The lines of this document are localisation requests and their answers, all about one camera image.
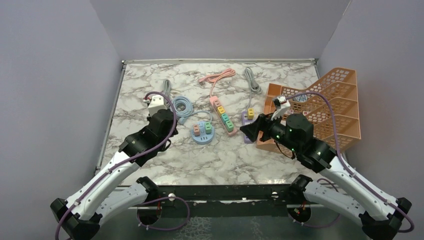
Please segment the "yellow plug adapter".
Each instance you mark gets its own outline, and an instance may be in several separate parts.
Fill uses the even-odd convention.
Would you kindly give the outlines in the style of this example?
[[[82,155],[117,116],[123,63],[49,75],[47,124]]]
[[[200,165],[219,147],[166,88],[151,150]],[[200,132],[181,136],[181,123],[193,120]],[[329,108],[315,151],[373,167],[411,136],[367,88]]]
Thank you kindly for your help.
[[[254,109],[253,108],[248,108],[247,109],[247,119],[249,120],[249,121],[251,121],[251,120],[253,120],[254,119],[254,117],[255,117],[255,112],[254,112]]]
[[[216,111],[217,111],[220,115],[222,115],[222,114],[225,114],[225,113],[226,113],[225,109],[224,109],[222,106],[219,106],[219,107],[216,109]]]

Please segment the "green plug adapter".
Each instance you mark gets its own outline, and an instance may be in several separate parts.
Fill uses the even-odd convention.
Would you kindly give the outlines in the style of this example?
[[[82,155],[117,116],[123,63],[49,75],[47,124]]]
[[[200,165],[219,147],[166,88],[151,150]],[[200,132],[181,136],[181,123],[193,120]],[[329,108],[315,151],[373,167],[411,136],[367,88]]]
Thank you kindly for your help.
[[[208,135],[212,133],[213,128],[210,122],[204,123],[204,130],[205,130],[205,133]]]
[[[231,133],[234,131],[234,124],[231,120],[227,120],[225,123],[226,130]]]

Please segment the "teal plug adapter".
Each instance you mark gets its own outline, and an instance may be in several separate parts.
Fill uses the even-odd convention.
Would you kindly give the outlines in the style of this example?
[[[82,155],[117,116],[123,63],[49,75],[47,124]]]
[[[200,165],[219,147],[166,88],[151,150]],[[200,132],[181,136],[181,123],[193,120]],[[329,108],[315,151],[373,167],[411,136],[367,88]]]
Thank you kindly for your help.
[[[230,120],[230,118],[226,113],[224,113],[224,114],[221,115],[221,120],[225,124],[226,122],[228,122]]]

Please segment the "round blue power strip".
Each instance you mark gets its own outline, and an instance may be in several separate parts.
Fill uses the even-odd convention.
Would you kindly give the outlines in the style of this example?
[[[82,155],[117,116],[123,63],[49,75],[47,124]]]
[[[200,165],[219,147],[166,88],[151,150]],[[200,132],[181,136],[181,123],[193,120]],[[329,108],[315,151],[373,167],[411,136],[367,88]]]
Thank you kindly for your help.
[[[205,122],[209,122],[209,121],[199,121],[198,123],[196,123],[196,124],[199,125],[200,131],[201,131],[200,136],[194,136],[193,126],[192,126],[192,129],[190,131],[191,138],[193,139],[193,141],[195,143],[197,143],[199,145],[206,145],[206,144],[210,143],[214,139],[214,136],[215,136],[215,128],[212,126],[211,123],[210,124],[212,126],[212,133],[211,134],[205,133],[205,126],[204,126]]]

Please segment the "pink power strip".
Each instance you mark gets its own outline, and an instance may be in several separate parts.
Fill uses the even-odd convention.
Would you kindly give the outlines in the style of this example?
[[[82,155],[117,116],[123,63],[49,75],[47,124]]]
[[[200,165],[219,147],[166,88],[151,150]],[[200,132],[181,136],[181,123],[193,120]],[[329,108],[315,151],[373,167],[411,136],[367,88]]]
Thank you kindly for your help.
[[[237,132],[237,129],[236,129],[234,123],[232,122],[232,120],[230,119],[225,108],[221,104],[219,98],[217,96],[211,96],[209,98],[209,103],[210,103],[212,109],[214,110],[214,112],[216,113],[216,115],[218,116],[218,119],[219,119],[222,127],[225,129],[225,132],[229,136],[235,135],[236,132]]]

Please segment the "brown pink plug adapter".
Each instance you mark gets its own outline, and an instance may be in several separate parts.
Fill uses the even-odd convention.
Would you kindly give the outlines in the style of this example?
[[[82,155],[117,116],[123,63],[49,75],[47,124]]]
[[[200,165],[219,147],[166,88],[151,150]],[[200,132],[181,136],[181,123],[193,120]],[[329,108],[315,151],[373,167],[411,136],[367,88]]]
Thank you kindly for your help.
[[[219,100],[215,100],[215,101],[213,102],[213,106],[214,106],[214,108],[215,108],[215,109],[219,108],[219,107],[221,106],[220,101],[219,101]]]

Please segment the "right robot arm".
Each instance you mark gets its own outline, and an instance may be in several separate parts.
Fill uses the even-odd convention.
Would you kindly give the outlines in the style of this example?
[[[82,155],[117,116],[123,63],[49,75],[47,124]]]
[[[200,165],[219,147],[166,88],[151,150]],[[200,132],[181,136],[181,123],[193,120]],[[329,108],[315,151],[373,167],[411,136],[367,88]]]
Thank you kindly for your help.
[[[333,147],[313,136],[314,125],[304,115],[291,114],[282,124],[278,118],[272,120],[271,114],[260,114],[240,130],[252,142],[261,134],[262,141],[273,139],[290,149],[303,166],[328,178],[346,193],[328,189],[300,174],[289,186],[292,202],[300,204],[306,200],[338,212],[360,225],[372,240],[392,240],[400,233],[411,202],[384,193],[354,171]]]

